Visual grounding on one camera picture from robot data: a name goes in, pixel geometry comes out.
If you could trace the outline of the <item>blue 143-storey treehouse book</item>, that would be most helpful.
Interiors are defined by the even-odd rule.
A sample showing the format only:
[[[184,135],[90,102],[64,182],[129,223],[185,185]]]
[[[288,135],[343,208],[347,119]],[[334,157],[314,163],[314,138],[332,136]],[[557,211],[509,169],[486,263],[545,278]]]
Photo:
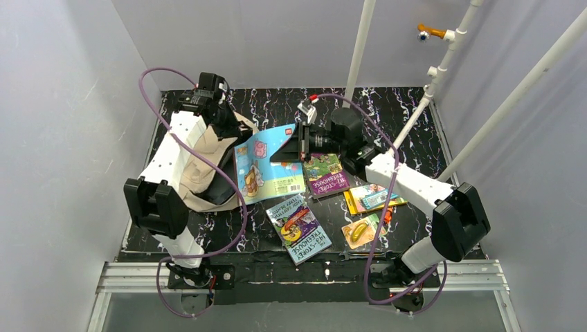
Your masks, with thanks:
[[[266,214],[295,266],[332,245],[301,194],[270,207]]]

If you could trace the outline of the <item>light blue cartoon notebook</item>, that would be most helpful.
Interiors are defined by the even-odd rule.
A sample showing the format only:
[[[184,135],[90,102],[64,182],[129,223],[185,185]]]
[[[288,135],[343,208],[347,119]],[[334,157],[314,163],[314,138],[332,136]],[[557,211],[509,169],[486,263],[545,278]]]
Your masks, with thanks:
[[[234,148],[237,184],[246,204],[305,192],[301,163],[270,161],[294,129],[294,124],[265,129]]]

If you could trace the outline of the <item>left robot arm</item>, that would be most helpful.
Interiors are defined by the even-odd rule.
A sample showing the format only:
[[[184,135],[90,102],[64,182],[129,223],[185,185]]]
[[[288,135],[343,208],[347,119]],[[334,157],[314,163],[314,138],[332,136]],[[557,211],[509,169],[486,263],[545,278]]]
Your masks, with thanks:
[[[227,105],[224,77],[203,72],[193,87],[170,122],[148,102],[167,132],[148,166],[138,178],[126,180],[123,192],[133,224],[167,250],[166,267],[189,286],[211,288],[219,273],[190,232],[189,214],[242,207],[242,218],[248,218],[237,181],[222,168],[234,146],[256,128]]]

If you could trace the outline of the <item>beige canvas student bag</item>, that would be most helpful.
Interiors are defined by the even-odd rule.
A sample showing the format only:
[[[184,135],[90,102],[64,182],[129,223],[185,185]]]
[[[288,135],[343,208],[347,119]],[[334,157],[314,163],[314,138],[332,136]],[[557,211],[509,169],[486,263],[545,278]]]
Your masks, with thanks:
[[[233,151],[235,138],[219,140],[212,127],[208,127],[194,143],[192,149],[200,156],[220,166],[233,166],[228,157]],[[221,212],[240,206],[240,201],[228,181],[204,161],[191,155],[182,173],[179,196],[195,212]]]

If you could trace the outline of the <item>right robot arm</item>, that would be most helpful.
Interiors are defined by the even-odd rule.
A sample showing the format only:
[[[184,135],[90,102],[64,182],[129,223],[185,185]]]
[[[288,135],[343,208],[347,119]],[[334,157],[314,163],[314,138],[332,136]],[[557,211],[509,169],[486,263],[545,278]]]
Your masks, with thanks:
[[[431,219],[431,235],[395,259],[392,271],[413,277],[432,265],[461,261],[491,230],[476,188],[458,187],[430,178],[363,137],[363,117],[349,108],[335,109],[324,129],[299,122],[291,137],[270,160],[275,163],[309,161],[313,154],[338,154],[343,168],[364,181],[406,199]]]

